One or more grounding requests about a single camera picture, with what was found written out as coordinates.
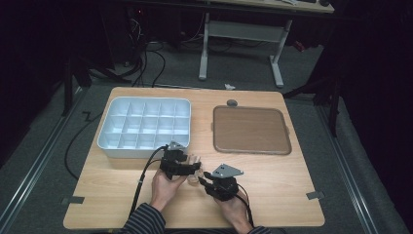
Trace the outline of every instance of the cable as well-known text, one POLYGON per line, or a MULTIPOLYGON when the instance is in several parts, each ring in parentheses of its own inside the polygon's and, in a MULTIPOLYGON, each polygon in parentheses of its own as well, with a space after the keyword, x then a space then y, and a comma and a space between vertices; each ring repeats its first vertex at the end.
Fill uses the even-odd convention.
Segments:
POLYGON ((224 40, 224 39, 221 39, 221 40, 218 40, 218 41, 225 42, 223 44, 228 44, 228 47, 221 50, 221 51, 217 51, 217 50, 212 49, 210 47, 210 45, 208 44, 208 49, 212 52, 215 52, 215 53, 225 53, 225 52, 229 51, 232 48, 232 40, 230 40, 229 42, 226 42, 227 40, 224 40))
POLYGON ((145 168, 143 169, 142 174, 140 175, 140 179, 139 179, 139 182, 138 182, 138 184, 137 184, 136 191, 134 192, 133 202, 132 202, 132 204, 131 204, 130 216, 131 216, 131 214, 134 212, 134 210, 136 209, 137 199, 139 198, 140 189, 142 188, 143 180, 145 179, 146 170, 147 170, 147 169, 149 168, 149 166, 153 163, 153 162, 151 162, 151 161, 152 161, 152 159, 154 158, 155 154, 157 154, 161 149, 164 149, 164 150, 165 150, 165 149, 168 149, 168 146, 165 145, 165 146, 161 146, 161 147, 157 148, 157 149, 152 153, 152 155, 149 157, 148 161, 146 162, 145 168))
POLYGON ((145 70, 146 70, 146 64, 148 63, 148 57, 147 57, 147 55, 146 55, 146 47, 145 47, 145 50, 144 50, 144 57, 145 57, 145 63, 144 63, 144 65, 143 65, 143 69, 142 69, 142 66, 140 66, 140 74, 139 74, 139 76, 134 80, 134 82, 131 84, 131 86, 133 87, 134 85, 136 85, 136 83, 139 81, 139 80, 142 80, 142 87, 143 87, 143 72, 145 72, 145 70))
POLYGON ((203 45, 203 42, 197 43, 196 46, 188 46, 188 45, 186 45, 186 44, 181 44, 181 46, 183 46, 183 47, 185 47, 185 48, 188 48, 188 49, 197 49, 197 48, 202 47, 202 45, 203 45))
POLYGON ((159 54, 158 52, 152 51, 152 53, 157 54, 157 55, 160 56, 161 59, 164 61, 164 64, 163 64, 163 66, 162 66, 162 70, 159 72, 159 74, 157 75, 157 77, 155 77, 154 81, 152 82, 152 88, 155 88, 155 83, 156 83, 156 81, 158 80, 158 78, 161 76, 161 74, 164 72, 164 70, 165 70, 165 65, 166 65, 167 62, 165 61, 165 58, 164 58, 161 54, 159 54))
POLYGON ((64 153, 64 167, 67 169, 67 171, 70 173, 70 175, 71 175, 72 177, 74 177, 76 180, 79 180, 79 177, 76 176, 76 175, 70 170, 69 164, 68 164, 68 162, 67 162, 70 147, 71 147, 71 145, 73 144, 73 142, 75 141, 75 139, 79 136, 79 134, 80 134, 83 130, 85 130, 89 124, 93 123, 94 120, 96 120, 96 119, 97 119, 99 116, 101 116, 102 114, 103 114, 103 112, 101 112, 100 114, 96 115, 92 120, 90 120, 90 122, 89 122, 88 124, 86 124, 85 126, 83 126, 82 129, 80 129, 80 130, 76 133, 76 135, 72 138, 72 140, 70 140, 69 145, 67 145, 67 147, 66 147, 66 152, 64 153))
POLYGON ((199 40, 199 39, 201 39, 201 38, 204 38, 204 36, 200 36, 200 37, 198 37, 198 38, 196 38, 196 37, 200 34, 201 28, 203 27, 205 16, 206 16, 206 14, 203 13, 203 17, 201 18, 200 26, 198 27, 198 30, 197 30, 197 32, 195 33, 195 35, 194 35, 191 39, 188 39, 188 40, 186 40, 186 41, 181 41, 181 43, 192 42, 192 41, 196 41, 196 40, 199 40))
POLYGON ((249 48, 255 48, 255 47, 259 47, 259 46, 269 44, 269 42, 260 41, 260 42, 257 42, 255 45, 247 45, 247 44, 244 44, 244 43, 239 43, 236 40, 233 40, 232 43, 237 45, 237 46, 243 46, 243 47, 249 47, 249 48))
POLYGON ((282 232, 283 234, 287 234, 287 233, 286 233, 286 231, 285 231, 285 229, 280 228, 280 227, 279 227, 279 228, 277 228, 277 229, 278 229, 280 232, 282 232))
POLYGON ((248 195, 247 195, 245 189, 242 186, 240 186, 239 184, 237 184, 237 185, 245 192, 246 200, 244 200, 244 198, 242 198, 240 195, 229 191, 227 188, 225 188, 222 185, 219 185, 219 188, 223 189, 227 193, 230 193, 231 195, 233 195, 234 197, 240 199, 244 203, 244 205, 246 207, 246 213, 248 214, 248 222, 249 222, 249 224, 251 224, 252 227, 255 227, 254 226, 254 221, 253 221, 253 218, 252 218, 252 211, 251 211, 251 208, 249 207, 248 195))
MULTIPOLYGON (((122 78, 130 76, 130 75, 134 74, 137 70, 139 70, 140 66, 141 66, 141 59, 138 58, 136 63, 134 64, 134 67, 131 70, 126 71, 125 73, 119 74, 117 76, 122 77, 122 78)), ((95 73, 91 70, 88 70, 88 72, 89 72, 90 75, 92 75, 93 77, 98 78, 98 79, 107 79, 107 78, 109 78, 108 76, 97 74, 97 73, 95 73)))

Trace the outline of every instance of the metal rail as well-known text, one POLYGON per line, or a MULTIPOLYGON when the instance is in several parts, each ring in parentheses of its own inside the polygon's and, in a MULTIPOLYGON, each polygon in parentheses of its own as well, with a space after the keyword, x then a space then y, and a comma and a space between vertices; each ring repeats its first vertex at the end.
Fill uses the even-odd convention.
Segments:
POLYGON ((365 233, 376 234, 379 233, 370 211, 368 210, 367 204, 362 196, 360 190, 358 189, 355 178, 353 177, 352 171, 346 161, 346 157, 341 150, 340 143, 337 138, 334 137, 328 127, 328 114, 324 107, 316 106, 316 111, 322 121, 322 125, 327 132, 330 143, 335 151, 337 163, 339 166, 340 174, 343 177, 344 183, 346 184, 347 190, 349 192, 350 198, 352 199, 353 205, 355 206, 356 213, 360 219, 360 223, 364 229, 365 233))
POLYGON ((36 185, 37 180, 39 179, 41 173, 45 169, 49 160, 53 156, 53 152, 56 146, 56 143, 59 140, 59 137, 64 130, 70 116, 72 115, 77 104, 83 99, 87 90, 78 89, 75 94, 75 103, 72 106, 71 110, 67 113, 66 116, 61 116, 58 120, 54 130, 49 135, 45 145, 25 176, 24 180, 19 185, 18 190, 13 196, 12 200, 9 202, 9 205, 5 211, 0 216, 0 233, 7 233, 12 227, 13 222, 19 214, 20 209, 24 205, 27 197, 29 196, 34 185, 36 185))

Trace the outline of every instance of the white desk leg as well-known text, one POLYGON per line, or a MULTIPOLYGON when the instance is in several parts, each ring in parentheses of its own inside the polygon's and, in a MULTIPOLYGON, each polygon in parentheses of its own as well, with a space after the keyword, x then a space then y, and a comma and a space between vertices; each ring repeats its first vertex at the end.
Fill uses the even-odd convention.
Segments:
POLYGON ((286 40, 286 37, 288 36, 288 32, 289 32, 289 28, 291 27, 291 24, 292 24, 292 20, 290 19, 287 21, 282 31, 282 38, 279 42, 279 47, 276 51, 276 54, 274 56, 270 56, 270 62, 273 68, 274 79, 276 80, 276 86, 279 88, 283 87, 282 75, 280 73, 280 68, 279 68, 279 58, 280 58, 280 55, 282 54, 282 48, 285 44, 285 40, 286 40))
POLYGON ((204 29, 204 47, 203 53, 201 54, 201 65, 200 65, 200 80, 207 79, 207 39, 209 35, 209 13, 206 13, 206 23, 204 29))

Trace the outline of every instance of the white plastic organizer tray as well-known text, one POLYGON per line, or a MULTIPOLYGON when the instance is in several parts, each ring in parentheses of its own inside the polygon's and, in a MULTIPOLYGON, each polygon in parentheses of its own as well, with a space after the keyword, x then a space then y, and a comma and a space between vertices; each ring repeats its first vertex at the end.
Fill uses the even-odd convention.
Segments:
POLYGON ((116 97, 109 105, 97 145, 113 158, 149 158, 172 140, 187 147, 191 103, 184 98, 116 97))

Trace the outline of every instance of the floor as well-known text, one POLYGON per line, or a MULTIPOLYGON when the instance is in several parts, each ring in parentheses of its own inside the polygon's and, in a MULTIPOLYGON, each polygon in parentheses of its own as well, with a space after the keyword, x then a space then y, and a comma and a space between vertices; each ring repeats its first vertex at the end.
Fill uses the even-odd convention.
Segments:
MULTIPOLYGON (((250 48, 241 44, 254 45, 246 41, 231 46, 219 41, 210 45, 206 81, 198 80, 199 44, 187 44, 179 50, 166 44, 151 44, 143 84, 149 87, 161 74, 156 85, 164 88, 224 90, 225 84, 230 84, 236 90, 286 93, 307 82, 322 52, 322 47, 304 52, 285 47, 280 58, 285 86, 279 89, 268 60, 274 45, 250 48)), ((116 72, 126 69, 119 66, 116 72)), ((128 78, 133 81, 137 74, 128 78)), ((81 172, 98 123, 85 122, 87 113, 91 118, 100 113, 111 89, 116 86, 127 84, 94 78, 89 89, 75 89, 75 107, 66 117, 61 117, 63 88, 60 88, 48 107, 33 121, 12 158, 0 170, 0 211, 4 211, 0 233, 98 231, 68 230, 62 225, 67 209, 62 201, 72 195, 76 186, 64 162, 67 160, 67 166, 75 175, 81 172)), ((285 102, 315 188, 325 195, 319 201, 326 219, 322 227, 294 227, 285 228, 285 231, 408 233, 359 143, 345 103, 340 101, 338 137, 333 137, 326 128, 328 106, 314 106, 311 95, 300 95, 285 102)), ((281 233, 277 228, 273 232, 281 233)))

